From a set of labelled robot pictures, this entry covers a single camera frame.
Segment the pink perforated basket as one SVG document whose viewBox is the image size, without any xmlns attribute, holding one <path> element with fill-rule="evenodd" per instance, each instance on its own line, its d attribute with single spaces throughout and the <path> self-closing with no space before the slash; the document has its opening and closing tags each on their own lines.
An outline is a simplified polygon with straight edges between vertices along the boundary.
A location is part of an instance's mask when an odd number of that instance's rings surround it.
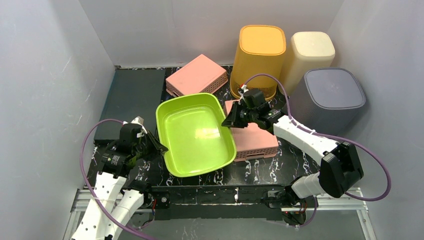
<svg viewBox="0 0 424 240">
<path fill-rule="evenodd" d="M 277 137 L 260 129 L 256 123 L 249 123 L 245 128 L 231 127 L 230 130 L 236 146 L 235 162 L 272 158 L 277 155 Z"/>
<path fill-rule="evenodd" d="M 228 82 L 227 71 L 200 54 L 165 79 L 165 90 L 173 97 L 214 93 Z"/>
</svg>

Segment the green plastic tray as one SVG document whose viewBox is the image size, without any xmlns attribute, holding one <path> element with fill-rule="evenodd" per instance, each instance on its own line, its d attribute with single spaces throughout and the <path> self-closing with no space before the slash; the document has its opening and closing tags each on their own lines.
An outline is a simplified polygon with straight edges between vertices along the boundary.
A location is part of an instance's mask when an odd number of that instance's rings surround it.
<svg viewBox="0 0 424 240">
<path fill-rule="evenodd" d="M 162 102 L 156 109 L 160 143 L 167 170 L 186 178 L 213 172 L 231 164 L 237 154 L 223 108 L 211 93 L 196 93 Z"/>
</svg>

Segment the orange slatted waste bin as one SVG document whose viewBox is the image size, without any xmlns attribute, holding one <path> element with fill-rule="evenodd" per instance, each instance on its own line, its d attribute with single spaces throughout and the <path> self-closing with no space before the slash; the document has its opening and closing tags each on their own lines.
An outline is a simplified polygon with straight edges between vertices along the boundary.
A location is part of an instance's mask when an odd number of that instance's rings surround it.
<svg viewBox="0 0 424 240">
<path fill-rule="evenodd" d="M 284 31 L 273 25 L 246 25 L 240 29 L 230 74 L 230 92 L 240 98 L 238 89 L 257 74 L 278 79 L 286 52 Z"/>
</svg>

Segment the grey slatted waste bin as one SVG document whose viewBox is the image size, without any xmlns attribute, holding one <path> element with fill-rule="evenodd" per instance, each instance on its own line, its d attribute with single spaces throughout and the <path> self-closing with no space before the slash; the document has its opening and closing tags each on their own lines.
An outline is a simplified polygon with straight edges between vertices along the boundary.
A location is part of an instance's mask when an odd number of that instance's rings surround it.
<svg viewBox="0 0 424 240">
<path fill-rule="evenodd" d="M 308 70 L 288 98 L 291 116 L 309 129 L 338 135 L 366 104 L 354 75 L 344 68 Z"/>
</svg>

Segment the cream bin liner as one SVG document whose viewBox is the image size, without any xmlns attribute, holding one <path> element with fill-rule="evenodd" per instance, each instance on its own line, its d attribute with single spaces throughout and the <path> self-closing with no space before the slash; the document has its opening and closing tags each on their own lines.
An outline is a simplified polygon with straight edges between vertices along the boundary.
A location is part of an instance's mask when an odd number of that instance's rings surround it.
<svg viewBox="0 0 424 240">
<path fill-rule="evenodd" d="M 279 76 L 287 95 L 294 92 L 307 71 L 329 67 L 335 55 L 335 47 L 327 33 L 296 32 L 289 41 Z"/>
</svg>

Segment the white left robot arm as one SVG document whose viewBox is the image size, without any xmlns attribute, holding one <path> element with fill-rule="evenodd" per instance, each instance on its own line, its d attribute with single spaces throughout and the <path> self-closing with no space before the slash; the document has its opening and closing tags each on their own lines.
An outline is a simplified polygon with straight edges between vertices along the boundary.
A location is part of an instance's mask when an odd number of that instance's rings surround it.
<svg viewBox="0 0 424 240">
<path fill-rule="evenodd" d="M 138 160 L 154 160 L 168 151 L 143 122 L 139 116 L 131 122 L 121 121 L 118 139 L 98 154 L 95 185 L 91 186 L 85 179 L 91 197 L 71 239 L 117 240 L 123 231 L 144 240 L 152 239 L 152 236 L 128 226 L 133 214 L 145 201 L 148 201 L 148 207 L 155 208 L 157 200 L 151 193 L 151 185 L 132 182 L 124 186 Z"/>
</svg>

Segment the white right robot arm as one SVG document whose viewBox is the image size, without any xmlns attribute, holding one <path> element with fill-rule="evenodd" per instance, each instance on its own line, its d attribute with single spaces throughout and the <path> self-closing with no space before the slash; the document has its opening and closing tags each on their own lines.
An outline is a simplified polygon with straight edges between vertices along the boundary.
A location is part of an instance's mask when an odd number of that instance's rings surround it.
<svg viewBox="0 0 424 240">
<path fill-rule="evenodd" d="M 285 187 L 287 200 L 295 202 L 323 194 L 340 198 L 363 178 L 363 168 L 353 144 L 319 136 L 281 110 L 272 109 L 259 89 L 248 90 L 243 85 L 238 92 L 240 100 L 232 103 L 221 124 L 223 127 L 242 129 L 255 124 L 291 143 L 320 166 L 318 173 L 298 177 Z"/>
</svg>

